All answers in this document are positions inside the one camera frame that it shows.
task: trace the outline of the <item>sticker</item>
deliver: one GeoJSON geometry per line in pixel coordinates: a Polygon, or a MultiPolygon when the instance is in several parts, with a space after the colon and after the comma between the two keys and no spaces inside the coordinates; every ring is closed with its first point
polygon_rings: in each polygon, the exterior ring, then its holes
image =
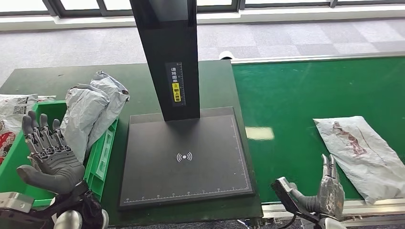
{"type": "Polygon", "coordinates": [[[15,133],[6,132],[0,135],[0,157],[6,156],[14,142],[15,133]]]}
{"type": "Polygon", "coordinates": [[[171,87],[173,89],[173,98],[174,101],[177,102],[181,102],[181,97],[180,97],[180,87],[179,87],[179,83],[172,83],[171,87]]]}
{"type": "Polygon", "coordinates": [[[183,65],[181,62],[166,63],[166,72],[169,81],[172,105],[185,106],[186,97],[184,94],[183,65]]]}

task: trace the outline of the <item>green plastic crate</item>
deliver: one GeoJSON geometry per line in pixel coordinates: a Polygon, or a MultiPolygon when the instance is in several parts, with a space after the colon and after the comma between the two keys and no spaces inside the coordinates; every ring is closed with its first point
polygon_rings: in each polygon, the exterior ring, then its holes
{"type": "MultiPolygon", "coordinates": [[[[48,125],[52,126],[55,118],[62,120],[66,112],[65,101],[51,101],[37,103],[33,110],[37,114],[48,115],[48,125]]],[[[101,200],[106,179],[108,161],[118,120],[92,146],[89,159],[85,165],[85,180],[98,200],[101,200]]],[[[16,136],[14,143],[0,165],[0,192],[19,192],[35,199],[34,207],[48,206],[55,194],[46,190],[25,184],[16,172],[20,165],[29,165],[28,147],[24,141],[22,131],[16,136]]]]}

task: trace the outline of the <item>black scanning platform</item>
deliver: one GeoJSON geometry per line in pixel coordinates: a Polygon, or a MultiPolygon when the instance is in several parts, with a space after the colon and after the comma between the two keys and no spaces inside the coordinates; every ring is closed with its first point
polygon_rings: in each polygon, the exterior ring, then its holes
{"type": "Polygon", "coordinates": [[[130,117],[120,209],[253,193],[232,107],[130,117]]]}

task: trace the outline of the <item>window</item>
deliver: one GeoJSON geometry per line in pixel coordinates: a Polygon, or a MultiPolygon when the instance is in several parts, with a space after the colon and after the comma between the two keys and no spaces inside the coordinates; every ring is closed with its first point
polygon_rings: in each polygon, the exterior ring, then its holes
{"type": "Polygon", "coordinates": [[[287,6],[330,6],[367,5],[367,4],[403,4],[405,0],[245,0],[245,8],[287,7],[287,6]]]}
{"type": "Polygon", "coordinates": [[[96,0],[61,0],[65,10],[99,9],[96,0]]]}
{"type": "Polygon", "coordinates": [[[107,10],[130,10],[129,0],[104,0],[107,10]]]}
{"type": "Polygon", "coordinates": [[[49,14],[42,0],[0,0],[0,16],[49,14]]]}
{"type": "Polygon", "coordinates": [[[197,0],[197,6],[232,5],[232,0],[197,0]]]}

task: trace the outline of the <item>gray carpet floor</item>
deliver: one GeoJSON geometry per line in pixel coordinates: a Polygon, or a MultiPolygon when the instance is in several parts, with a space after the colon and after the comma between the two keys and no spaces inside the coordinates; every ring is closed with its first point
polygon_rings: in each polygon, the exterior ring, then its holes
{"type": "MultiPolygon", "coordinates": [[[[199,25],[200,60],[405,51],[405,20],[199,25]]],[[[130,28],[0,32],[0,85],[16,68],[146,62],[130,28]]]]}

